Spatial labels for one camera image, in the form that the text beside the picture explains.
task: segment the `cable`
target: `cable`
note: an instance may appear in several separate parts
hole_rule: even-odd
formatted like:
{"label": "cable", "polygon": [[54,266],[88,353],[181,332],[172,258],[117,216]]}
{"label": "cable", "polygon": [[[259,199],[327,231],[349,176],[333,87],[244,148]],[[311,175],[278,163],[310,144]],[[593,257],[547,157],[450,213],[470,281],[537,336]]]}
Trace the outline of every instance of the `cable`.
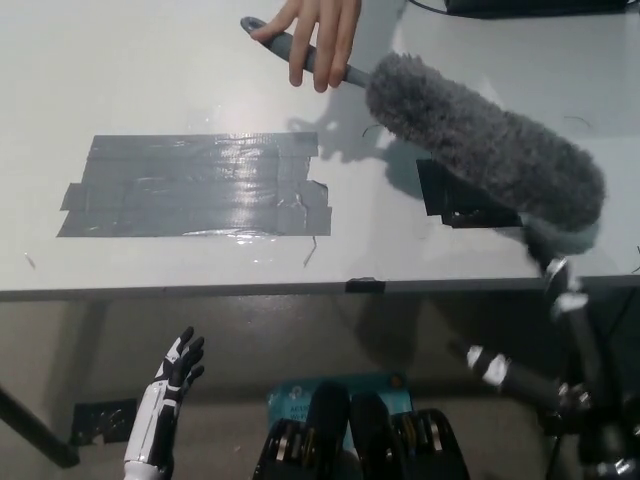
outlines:
{"label": "cable", "polygon": [[425,10],[428,10],[430,12],[439,13],[440,15],[449,15],[449,16],[454,16],[454,17],[458,16],[458,15],[451,15],[446,10],[440,10],[438,8],[429,7],[429,6],[427,6],[427,5],[423,4],[423,3],[418,2],[418,0],[409,0],[409,3],[413,3],[416,7],[424,8]]}
{"label": "cable", "polygon": [[547,464],[547,472],[544,475],[545,480],[551,480],[553,478],[553,470],[555,469],[556,462],[558,461],[558,457],[560,456],[560,447],[562,447],[562,440],[564,440],[564,435],[558,435],[556,437],[556,441],[553,443],[551,457],[549,458],[549,463]]}
{"label": "cable", "polygon": [[613,335],[616,333],[616,330],[622,324],[622,320],[626,316],[627,311],[629,310],[629,307],[631,306],[631,302],[633,301],[633,298],[635,297],[637,291],[638,291],[638,289],[634,288],[633,290],[631,290],[631,293],[625,299],[624,304],[622,305],[622,308],[620,309],[620,313],[618,313],[618,316],[616,317],[616,319],[611,324],[611,327],[609,327],[609,331],[607,332],[607,335],[605,337],[605,340],[607,342],[611,341],[611,337],[613,337]]}
{"label": "cable", "polygon": [[[640,2],[640,0],[629,0],[627,2],[627,6],[625,8],[629,8],[630,6],[635,5],[638,2]],[[419,8],[422,8],[424,10],[427,10],[428,12],[437,13],[439,15],[447,15],[449,17],[475,18],[475,19],[484,18],[482,16],[463,15],[463,14],[460,14],[460,13],[449,13],[446,10],[440,10],[439,8],[434,8],[434,7],[430,7],[428,5],[425,5],[424,3],[421,3],[418,0],[409,0],[409,3],[415,5],[416,7],[419,7]]]}

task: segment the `white robotic arm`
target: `white robotic arm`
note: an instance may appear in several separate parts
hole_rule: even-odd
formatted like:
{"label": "white robotic arm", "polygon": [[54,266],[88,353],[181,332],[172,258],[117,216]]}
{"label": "white robotic arm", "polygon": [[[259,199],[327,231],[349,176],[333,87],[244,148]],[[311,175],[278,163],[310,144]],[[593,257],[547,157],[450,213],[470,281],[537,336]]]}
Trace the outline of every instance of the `white robotic arm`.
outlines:
{"label": "white robotic arm", "polygon": [[173,443],[182,401],[194,380],[204,372],[204,339],[189,346],[193,328],[175,341],[153,382],[144,392],[124,456],[125,480],[170,480]]}

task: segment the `white table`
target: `white table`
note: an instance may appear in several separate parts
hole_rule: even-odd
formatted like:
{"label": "white table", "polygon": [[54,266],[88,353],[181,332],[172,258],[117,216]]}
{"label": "white table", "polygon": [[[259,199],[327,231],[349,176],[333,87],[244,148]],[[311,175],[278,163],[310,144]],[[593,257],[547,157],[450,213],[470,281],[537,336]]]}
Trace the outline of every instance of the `white table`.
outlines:
{"label": "white table", "polygon": [[[387,291],[522,288],[537,273],[492,230],[427,217],[416,153],[376,158],[390,138],[363,91],[289,86],[288,66],[240,28],[277,0],[0,2],[0,298],[342,292],[369,277]],[[408,51],[502,106],[591,150],[609,200],[598,243],[576,258],[588,281],[637,285],[640,16],[482,21],[364,0],[351,63]],[[310,178],[329,188],[332,235],[56,238],[62,198],[96,134],[319,132]]]}

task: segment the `floor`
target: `floor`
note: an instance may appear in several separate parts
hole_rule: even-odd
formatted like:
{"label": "floor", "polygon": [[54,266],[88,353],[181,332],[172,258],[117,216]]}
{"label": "floor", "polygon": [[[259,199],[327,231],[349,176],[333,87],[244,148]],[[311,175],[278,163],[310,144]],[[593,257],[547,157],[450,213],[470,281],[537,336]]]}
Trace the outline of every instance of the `floor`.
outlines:
{"label": "floor", "polygon": [[[603,322],[626,295],[601,295]],[[629,324],[618,332],[623,350],[640,341]],[[75,403],[140,397],[187,325],[206,339],[206,372],[182,410],[175,479],[250,478],[265,394],[278,382],[388,370],[407,372],[417,408],[449,416],[473,479],[543,478],[549,448],[535,417],[487,394],[447,350],[462,335],[553,375],[562,343],[535,292],[5,303],[0,383],[66,437]],[[626,378],[640,378],[623,363]],[[575,448],[565,447],[556,478],[578,478]],[[81,465],[59,471],[0,423],[6,480],[122,478],[124,448],[83,447]]]}

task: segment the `gray duct tape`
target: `gray duct tape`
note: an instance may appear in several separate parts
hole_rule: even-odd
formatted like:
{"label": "gray duct tape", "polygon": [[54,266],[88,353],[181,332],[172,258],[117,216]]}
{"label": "gray duct tape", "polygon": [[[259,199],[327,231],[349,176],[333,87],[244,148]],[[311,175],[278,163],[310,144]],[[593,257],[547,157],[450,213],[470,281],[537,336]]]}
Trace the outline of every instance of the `gray duct tape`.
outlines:
{"label": "gray duct tape", "polygon": [[61,237],[330,235],[316,133],[96,136]]}
{"label": "gray duct tape", "polygon": [[94,137],[88,161],[318,156],[317,133]]}
{"label": "gray duct tape", "polygon": [[224,210],[69,212],[60,237],[181,235],[331,235],[331,208],[274,207]]}
{"label": "gray duct tape", "polygon": [[315,182],[139,182],[88,185],[72,183],[61,210],[140,210],[265,208],[303,205],[327,207],[324,185]]}
{"label": "gray duct tape", "polygon": [[118,183],[156,179],[185,182],[288,180],[304,181],[309,157],[111,160],[87,162],[82,183]]}

